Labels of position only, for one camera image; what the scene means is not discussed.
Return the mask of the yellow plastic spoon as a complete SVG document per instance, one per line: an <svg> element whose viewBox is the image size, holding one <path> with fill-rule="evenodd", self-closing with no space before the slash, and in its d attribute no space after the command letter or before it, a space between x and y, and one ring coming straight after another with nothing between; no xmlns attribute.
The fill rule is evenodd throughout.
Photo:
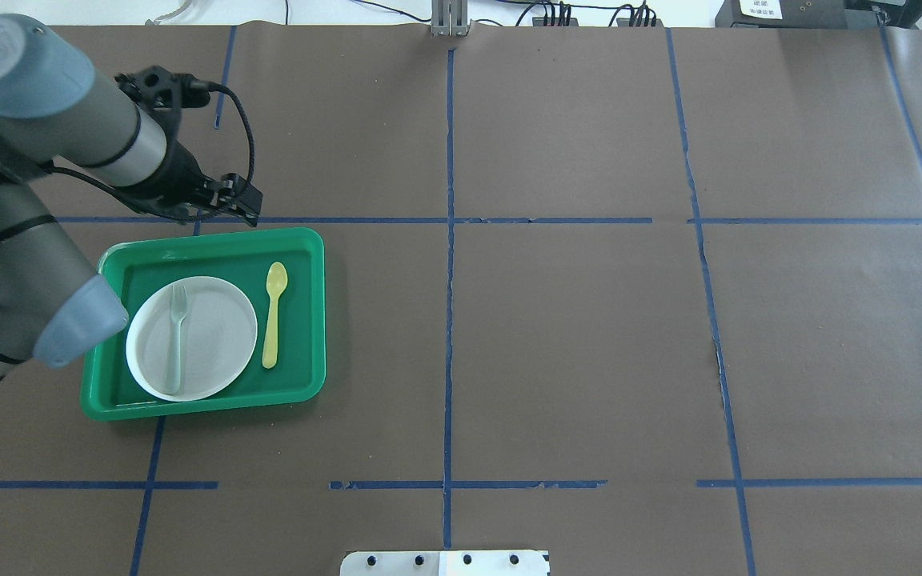
<svg viewBox="0 0 922 576"><path fill-rule="evenodd" d="M289 277L287 269L282 262L272 262L267 271L266 292L268 310L266 318L266 333L263 337L263 350L261 350L261 365L270 370L278 363L279 358L279 299L288 287Z"/></svg>

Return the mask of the translucent plastic fork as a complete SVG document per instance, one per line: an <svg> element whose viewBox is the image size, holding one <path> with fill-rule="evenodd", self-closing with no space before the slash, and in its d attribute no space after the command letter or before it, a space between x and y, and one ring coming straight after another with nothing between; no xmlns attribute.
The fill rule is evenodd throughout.
<svg viewBox="0 0 922 576"><path fill-rule="evenodd" d="M183 384L183 322L189 314L189 296L186 285L175 283L169 292L169 351L166 365L164 391L169 396L176 396Z"/></svg>

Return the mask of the white round plate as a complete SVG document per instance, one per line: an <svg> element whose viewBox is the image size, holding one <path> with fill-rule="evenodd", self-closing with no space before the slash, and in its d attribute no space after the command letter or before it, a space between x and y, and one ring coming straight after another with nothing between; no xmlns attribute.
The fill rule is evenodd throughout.
<svg viewBox="0 0 922 576"><path fill-rule="evenodd" d="M186 285L189 314L183 322L183 384L176 396L164 389L169 351L169 292ZM195 402L215 396L244 372L259 341L259 321L249 298L233 283L212 276L180 278L139 307L125 343L126 365L150 396Z"/></svg>

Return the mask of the green plastic tray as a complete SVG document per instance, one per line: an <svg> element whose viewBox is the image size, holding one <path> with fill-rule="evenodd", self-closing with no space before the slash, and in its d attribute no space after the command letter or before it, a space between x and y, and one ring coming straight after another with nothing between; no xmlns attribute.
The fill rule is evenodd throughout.
<svg viewBox="0 0 922 576"><path fill-rule="evenodd" d="M261 365L266 333L267 271L284 263L288 287L279 299L279 358ZM100 259L99 273L130 314L128 326L98 344L85 360L81 405L98 422L305 402L326 379L325 262L323 240L308 227L254 230L121 243ZM249 298L259 341L244 372L215 396L168 402L150 396L126 365L125 343L138 309L158 289L194 276L223 278Z"/></svg>

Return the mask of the black computer box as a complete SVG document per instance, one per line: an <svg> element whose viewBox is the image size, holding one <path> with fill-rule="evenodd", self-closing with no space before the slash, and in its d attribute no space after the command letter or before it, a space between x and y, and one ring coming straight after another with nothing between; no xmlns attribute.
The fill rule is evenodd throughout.
<svg viewBox="0 0 922 576"><path fill-rule="evenodd" d="M870 10L852 10L845 1L724 1L716 28L866 30L878 28Z"/></svg>

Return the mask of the aluminium frame post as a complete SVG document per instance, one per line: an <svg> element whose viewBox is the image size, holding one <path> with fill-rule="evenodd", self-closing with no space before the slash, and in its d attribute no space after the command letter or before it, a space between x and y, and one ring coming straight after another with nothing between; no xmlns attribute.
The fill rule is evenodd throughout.
<svg viewBox="0 0 922 576"><path fill-rule="evenodd" d="M465 37L471 32L468 0L432 0L431 33L436 37Z"/></svg>

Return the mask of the white pedestal column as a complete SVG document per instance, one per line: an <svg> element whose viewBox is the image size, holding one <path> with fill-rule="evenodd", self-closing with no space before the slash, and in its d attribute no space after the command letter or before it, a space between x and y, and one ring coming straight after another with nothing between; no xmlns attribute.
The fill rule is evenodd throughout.
<svg viewBox="0 0 922 576"><path fill-rule="evenodd" d="M550 575L549 554L540 550L355 551L340 575Z"/></svg>

